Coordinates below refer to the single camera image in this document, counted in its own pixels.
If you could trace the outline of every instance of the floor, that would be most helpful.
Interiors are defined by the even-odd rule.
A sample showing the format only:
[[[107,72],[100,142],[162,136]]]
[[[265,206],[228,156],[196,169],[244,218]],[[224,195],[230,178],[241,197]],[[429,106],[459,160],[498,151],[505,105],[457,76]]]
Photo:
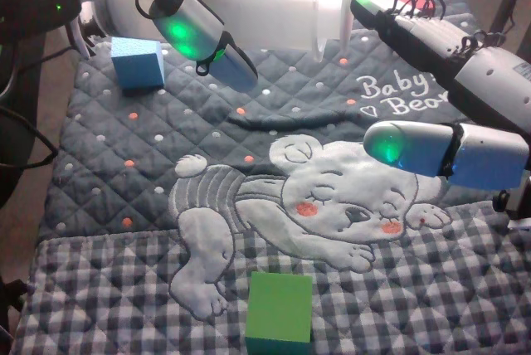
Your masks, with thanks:
[[[499,0],[469,0],[469,3],[481,26],[488,29]],[[511,51],[516,51],[531,21],[531,8],[528,5],[531,5],[529,0],[521,0],[515,13],[519,25],[511,32],[506,46]],[[65,45],[65,37],[59,31],[50,32],[46,38],[45,55]],[[73,52],[68,52],[42,67],[37,126],[54,144],[59,142],[76,66],[77,57]],[[46,149],[36,141],[32,159],[41,158],[44,154]],[[0,209],[0,275],[6,282],[28,277],[50,179],[50,166],[25,172],[9,202]],[[16,312],[10,317],[14,331]]]

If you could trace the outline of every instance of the bear's head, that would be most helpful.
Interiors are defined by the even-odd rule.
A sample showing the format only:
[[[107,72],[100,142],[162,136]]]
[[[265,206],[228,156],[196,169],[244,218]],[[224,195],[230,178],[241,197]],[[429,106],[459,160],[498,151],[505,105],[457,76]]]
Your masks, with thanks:
[[[271,145],[270,160],[287,176],[285,211],[308,233],[352,243],[403,234],[417,176],[376,161],[362,144],[290,135]]]

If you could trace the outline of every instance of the bear's nose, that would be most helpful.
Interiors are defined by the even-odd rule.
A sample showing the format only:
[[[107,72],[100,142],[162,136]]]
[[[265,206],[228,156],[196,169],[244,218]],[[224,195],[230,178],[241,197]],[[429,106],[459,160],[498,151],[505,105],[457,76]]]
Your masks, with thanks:
[[[371,218],[371,216],[369,216],[366,212],[356,207],[349,207],[347,210],[345,210],[345,214],[350,220],[351,225],[353,223],[366,221]]]

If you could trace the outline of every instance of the robotic hand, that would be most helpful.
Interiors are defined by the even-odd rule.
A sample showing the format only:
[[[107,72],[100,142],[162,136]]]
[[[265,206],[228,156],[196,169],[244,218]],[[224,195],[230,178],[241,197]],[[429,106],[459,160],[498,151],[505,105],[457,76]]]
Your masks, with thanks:
[[[351,11],[399,56],[420,71],[432,73],[448,91],[448,100],[477,124],[438,125],[386,121],[373,125],[363,146],[382,163],[450,183],[503,190],[494,208],[513,218],[531,216],[531,65],[499,48],[503,35],[478,31],[468,36],[443,21],[442,0],[409,0],[402,15],[374,0],[352,0]],[[435,2],[442,14],[434,17]],[[520,186],[508,193],[505,189]]]
[[[148,12],[166,40],[188,59],[196,61],[198,75],[211,74],[232,89],[251,90],[258,80],[256,68],[223,30],[224,23],[201,0],[154,0]],[[71,41],[83,44],[78,15],[80,0],[0,0],[0,44],[8,44],[62,25]],[[78,46],[85,56],[89,52]]]

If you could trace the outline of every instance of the gray quilted fabric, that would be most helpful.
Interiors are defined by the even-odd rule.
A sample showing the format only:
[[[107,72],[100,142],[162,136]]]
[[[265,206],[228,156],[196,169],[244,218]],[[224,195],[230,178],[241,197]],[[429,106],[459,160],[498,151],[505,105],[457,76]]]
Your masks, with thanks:
[[[477,28],[465,0],[446,3],[451,22]],[[360,141],[380,119],[464,120],[429,75],[357,26],[348,53],[330,41],[320,63],[303,52],[250,52],[260,72],[250,94],[197,77],[190,61],[163,48],[164,89],[137,97],[117,86],[107,41],[80,64],[13,353],[246,353],[253,270],[312,276],[314,353],[531,351],[531,237],[508,231],[506,217],[479,202],[486,193],[450,187],[416,204],[451,223],[355,244],[366,257],[371,249],[373,262],[351,270],[287,255],[237,207],[285,207],[289,177],[270,150],[286,136],[326,149]],[[301,155],[313,151],[298,147],[290,160]],[[185,223],[197,209],[212,216],[189,220],[205,231]],[[206,249],[209,268],[226,261],[203,281],[214,288],[207,312],[183,299],[190,281],[172,283],[194,246]]]

